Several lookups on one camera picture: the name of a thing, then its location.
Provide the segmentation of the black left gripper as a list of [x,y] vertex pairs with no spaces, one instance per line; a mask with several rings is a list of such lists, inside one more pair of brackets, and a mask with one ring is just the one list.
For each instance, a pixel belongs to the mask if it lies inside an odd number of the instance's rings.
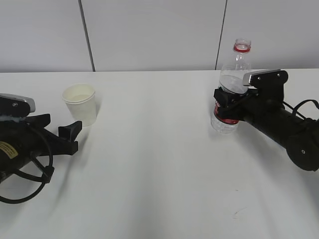
[[45,129],[50,123],[50,114],[26,117],[21,122],[1,122],[0,151],[9,159],[30,157],[32,152],[41,156],[75,154],[82,121],[59,126],[58,135]]

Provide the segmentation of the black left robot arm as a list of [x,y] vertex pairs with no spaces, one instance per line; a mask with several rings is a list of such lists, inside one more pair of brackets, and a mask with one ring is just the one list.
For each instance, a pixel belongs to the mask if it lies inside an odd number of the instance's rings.
[[50,114],[25,117],[18,122],[0,122],[0,181],[15,174],[35,182],[49,183],[55,155],[73,155],[79,145],[76,137],[82,122],[60,126],[58,134],[45,129]]

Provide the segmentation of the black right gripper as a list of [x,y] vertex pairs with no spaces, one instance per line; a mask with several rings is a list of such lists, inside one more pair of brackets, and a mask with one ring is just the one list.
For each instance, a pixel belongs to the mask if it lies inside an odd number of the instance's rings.
[[221,87],[214,90],[215,114],[220,120],[244,121],[245,118],[262,116],[283,109],[283,103],[265,101],[257,93],[233,94]]

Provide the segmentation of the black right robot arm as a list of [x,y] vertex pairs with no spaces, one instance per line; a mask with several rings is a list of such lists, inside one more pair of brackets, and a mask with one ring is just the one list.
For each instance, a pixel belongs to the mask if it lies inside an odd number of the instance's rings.
[[291,112],[285,110],[282,89],[249,89],[238,95],[218,88],[214,97],[220,105],[218,117],[247,122],[282,146],[296,166],[305,171],[318,170],[319,122],[297,115],[302,104]]

